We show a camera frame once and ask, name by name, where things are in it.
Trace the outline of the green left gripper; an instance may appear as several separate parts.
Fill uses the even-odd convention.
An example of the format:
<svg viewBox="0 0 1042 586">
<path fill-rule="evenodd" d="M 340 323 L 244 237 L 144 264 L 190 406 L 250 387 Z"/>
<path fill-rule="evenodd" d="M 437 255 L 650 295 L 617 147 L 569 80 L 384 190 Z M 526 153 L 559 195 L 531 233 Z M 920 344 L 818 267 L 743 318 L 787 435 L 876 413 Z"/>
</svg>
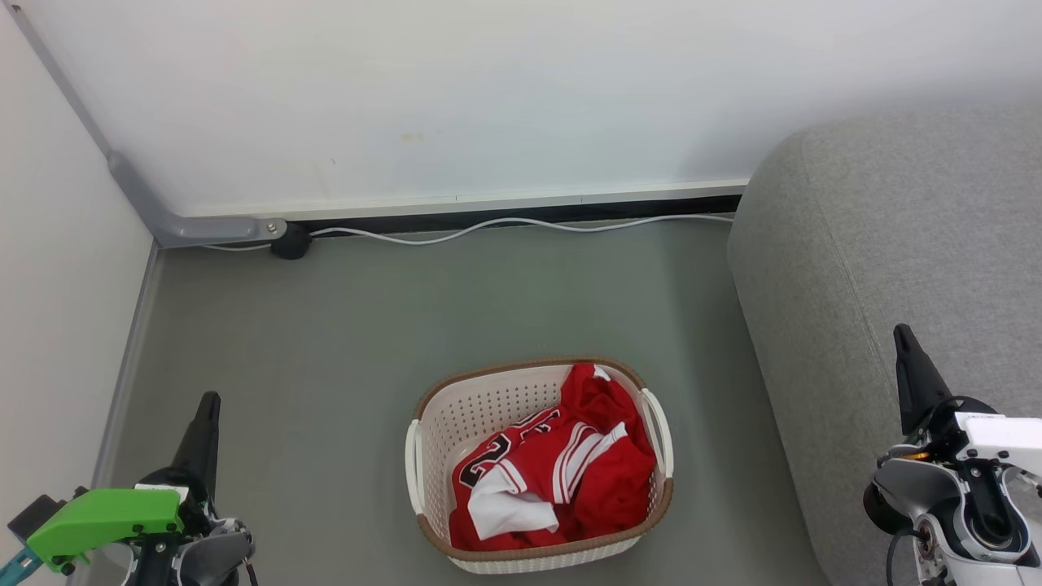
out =
<svg viewBox="0 0 1042 586">
<path fill-rule="evenodd" d="M 197 503 L 213 508 L 216 496 L 221 412 L 216 391 L 201 396 L 195 416 L 169 468 L 170 483 L 189 489 Z M 27 507 L 27 546 L 50 570 L 89 562 L 88 553 L 140 535 L 180 531 L 179 488 L 105 488 L 71 500 L 39 496 Z"/>
</svg>

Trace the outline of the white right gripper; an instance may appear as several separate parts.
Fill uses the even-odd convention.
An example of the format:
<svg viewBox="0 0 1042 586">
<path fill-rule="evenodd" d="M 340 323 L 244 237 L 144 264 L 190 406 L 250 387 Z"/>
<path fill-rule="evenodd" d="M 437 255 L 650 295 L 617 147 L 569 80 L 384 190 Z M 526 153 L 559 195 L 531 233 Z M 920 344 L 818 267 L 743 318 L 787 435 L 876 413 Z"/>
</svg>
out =
<svg viewBox="0 0 1042 586">
<path fill-rule="evenodd" d="M 954 396 L 908 324 L 893 329 L 901 434 L 920 435 L 931 459 L 957 466 L 979 463 L 1039 479 L 1039 417 L 1008 417 L 968 396 Z"/>
</svg>

